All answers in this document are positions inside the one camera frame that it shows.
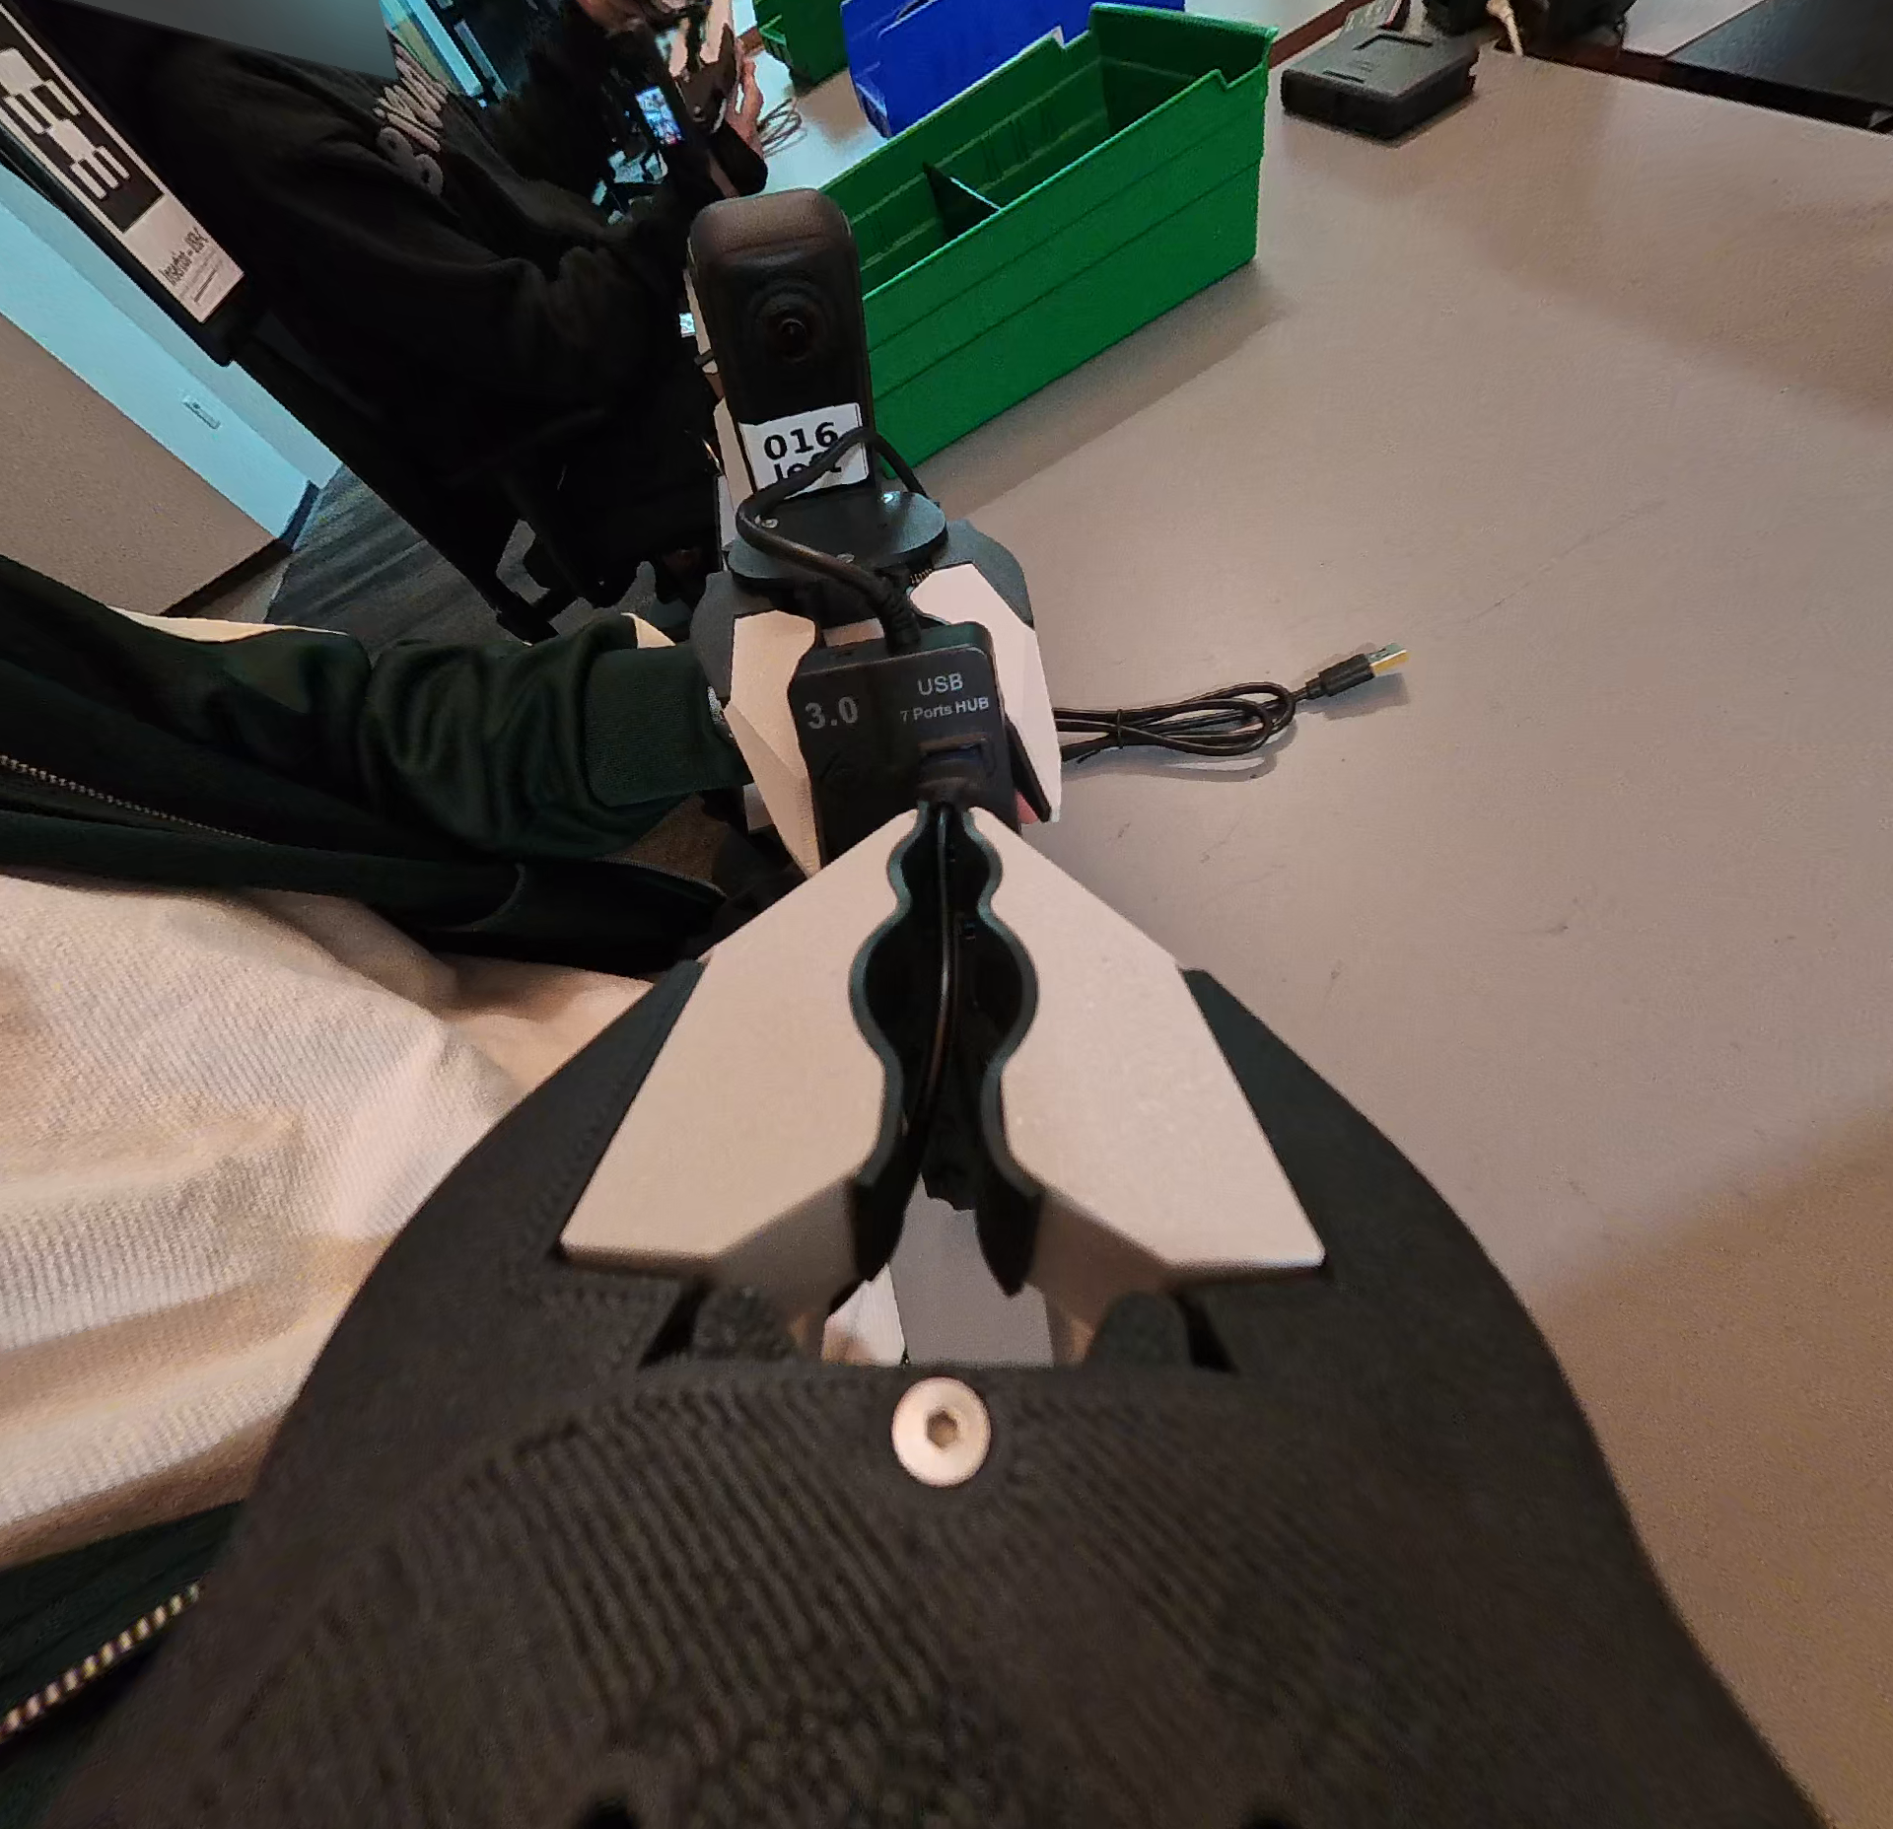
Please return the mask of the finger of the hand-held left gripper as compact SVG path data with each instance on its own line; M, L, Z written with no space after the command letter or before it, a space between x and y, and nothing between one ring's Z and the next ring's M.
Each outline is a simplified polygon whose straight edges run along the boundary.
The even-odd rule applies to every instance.
M913 605L928 618L984 631L1016 800L1028 808L1028 819L1056 825L1060 739L1028 591L993 580L982 562L948 562L916 583Z
M748 611L733 627L728 729L744 754L771 829L789 863L813 875L824 867L813 782L789 714L789 681L816 647L816 626L793 611Z

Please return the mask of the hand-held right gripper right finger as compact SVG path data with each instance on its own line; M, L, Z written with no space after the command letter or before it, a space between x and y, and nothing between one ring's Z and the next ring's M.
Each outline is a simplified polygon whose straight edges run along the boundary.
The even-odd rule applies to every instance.
M1086 1352L1116 1301L1317 1274L1325 1243L1178 962L963 813L963 1122L1000 1292Z

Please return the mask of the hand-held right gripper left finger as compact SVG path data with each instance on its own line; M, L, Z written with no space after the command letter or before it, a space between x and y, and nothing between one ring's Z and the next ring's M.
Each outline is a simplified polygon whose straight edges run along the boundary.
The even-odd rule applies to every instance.
M916 827L868 834L687 977L560 1234L571 1262L748 1288L824 1342L857 1283L848 1195L893 1131L856 965L901 908L892 867Z

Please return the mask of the grey desk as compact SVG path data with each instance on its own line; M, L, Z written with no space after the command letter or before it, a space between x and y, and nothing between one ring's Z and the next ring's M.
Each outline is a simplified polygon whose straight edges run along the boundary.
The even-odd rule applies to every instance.
M1270 98L1253 265L916 470L1060 702L1407 647L1039 846L1453 1202L1888 1826L1888 137L1533 59L1391 148Z

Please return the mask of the blue plastic bin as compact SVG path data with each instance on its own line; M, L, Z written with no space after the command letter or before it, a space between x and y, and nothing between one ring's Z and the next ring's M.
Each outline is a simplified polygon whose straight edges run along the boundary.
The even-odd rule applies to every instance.
M848 82L875 134L897 137L1037 41L1083 35L1094 8L1178 15L1185 0L842 0Z

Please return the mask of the small black adapter box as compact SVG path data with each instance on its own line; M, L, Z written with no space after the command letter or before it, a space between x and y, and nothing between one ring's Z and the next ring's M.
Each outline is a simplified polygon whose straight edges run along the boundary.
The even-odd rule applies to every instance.
M1277 77L1289 115L1355 137L1399 139L1473 94L1478 35L1343 30Z

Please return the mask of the framed marker poster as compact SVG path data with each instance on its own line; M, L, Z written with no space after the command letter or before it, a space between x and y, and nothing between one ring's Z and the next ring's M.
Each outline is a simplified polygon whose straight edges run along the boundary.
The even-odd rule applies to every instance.
M4 161L63 210L213 364L253 330L239 265L4 0Z

